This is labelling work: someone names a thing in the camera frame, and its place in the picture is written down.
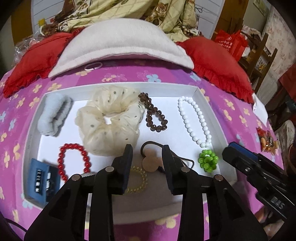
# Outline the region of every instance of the red pillow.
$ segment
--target red pillow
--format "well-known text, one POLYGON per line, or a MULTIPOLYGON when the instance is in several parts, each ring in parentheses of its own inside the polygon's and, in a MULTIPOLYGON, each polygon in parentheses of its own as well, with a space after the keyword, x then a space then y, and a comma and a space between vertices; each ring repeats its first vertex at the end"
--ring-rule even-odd
POLYGON ((29 86, 38 77, 47 78, 64 48, 82 29, 77 28, 72 33, 56 33, 34 44, 6 80, 4 97, 8 98, 21 88, 29 86))
POLYGON ((222 46, 204 37, 178 42, 194 63, 193 71, 221 90, 247 103, 254 103, 249 78, 235 58, 222 46))

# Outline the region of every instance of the brown bead bracelet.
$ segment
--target brown bead bracelet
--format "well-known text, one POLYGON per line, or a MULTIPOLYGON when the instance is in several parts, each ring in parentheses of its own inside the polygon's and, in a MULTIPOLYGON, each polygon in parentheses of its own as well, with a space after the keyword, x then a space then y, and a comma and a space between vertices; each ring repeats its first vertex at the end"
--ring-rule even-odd
POLYGON ((150 127, 151 131, 161 132, 166 130, 168 127, 166 124, 168 121, 165 119, 165 116, 161 113, 160 110, 157 109, 152 103, 151 98, 149 98, 147 93, 140 93, 139 98, 141 102, 144 102, 145 107, 147 108, 147 116, 146 116, 146 126, 150 127), (161 126, 156 126, 153 124, 152 115, 155 114, 158 116, 159 120, 161 121, 161 126))

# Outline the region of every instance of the white pillow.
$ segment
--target white pillow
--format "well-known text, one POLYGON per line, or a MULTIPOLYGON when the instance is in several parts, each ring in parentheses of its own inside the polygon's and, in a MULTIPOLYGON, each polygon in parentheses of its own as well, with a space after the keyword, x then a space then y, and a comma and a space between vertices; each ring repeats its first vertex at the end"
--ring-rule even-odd
POLYGON ((93 61, 127 55, 138 58, 149 55, 189 69, 194 67, 185 50, 154 24, 140 19, 118 18, 85 28, 67 45, 48 77, 93 61))

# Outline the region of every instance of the red bead bracelet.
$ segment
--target red bead bracelet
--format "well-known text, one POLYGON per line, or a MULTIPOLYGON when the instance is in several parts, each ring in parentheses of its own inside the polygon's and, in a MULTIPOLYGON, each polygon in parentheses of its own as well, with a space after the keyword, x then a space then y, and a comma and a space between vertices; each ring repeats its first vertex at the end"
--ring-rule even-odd
POLYGON ((84 168, 84 173, 86 172, 90 172, 90 167, 91 167, 91 163, 89 161, 89 157, 87 155, 87 151, 84 150, 84 147, 75 143, 66 143, 64 144, 64 146, 62 146, 60 148, 60 153, 59 153, 59 158, 57 160, 57 162, 59 163, 58 165, 58 168, 59 168, 59 174, 61 175, 61 178, 66 182, 68 181, 68 175, 66 175, 66 172, 65 172, 65 165, 63 164, 64 163, 64 157, 65 157, 65 152, 67 149, 77 149, 79 151, 81 151, 81 155, 83 156, 83 161, 84 161, 84 165, 85 165, 85 168, 84 168))

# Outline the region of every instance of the scrunchie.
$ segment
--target scrunchie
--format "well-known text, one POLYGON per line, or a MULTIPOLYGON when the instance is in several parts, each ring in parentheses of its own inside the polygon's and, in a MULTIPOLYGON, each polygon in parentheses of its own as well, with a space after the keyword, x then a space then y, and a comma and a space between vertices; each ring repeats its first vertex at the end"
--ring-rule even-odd
POLYGON ((145 106, 140 91, 119 86, 99 87, 86 106, 77 111, 75 124, 88 152, 97 156, 121 156, 126 144, 135 147, 145 106), (111 117, 106 124, 104 116, 111 117))

